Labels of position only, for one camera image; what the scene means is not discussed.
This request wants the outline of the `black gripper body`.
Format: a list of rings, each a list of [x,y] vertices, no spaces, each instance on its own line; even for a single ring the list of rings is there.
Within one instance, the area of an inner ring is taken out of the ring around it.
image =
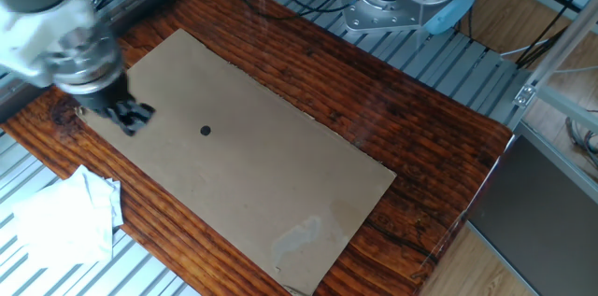
[[[117,111],[119,105],[134,100],[134,96],[129,93],[128,77],[124,73],[104,89],[81,95],[81,104],[100,117],[108,117],[109,109]]]

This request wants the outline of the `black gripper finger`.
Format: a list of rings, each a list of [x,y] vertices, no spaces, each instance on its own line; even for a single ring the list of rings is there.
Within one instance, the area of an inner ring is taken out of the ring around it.
[[[145,103],[133,103],[133,127],[142,128],[146,126],[153,114],[155,109]]]
[[[107,115],[113,123],[118,125],[127,136],[134,136],[135,129],[132,128],[132,123],[126,115],[122,115],[118,109],[114,107],[107,108]]]

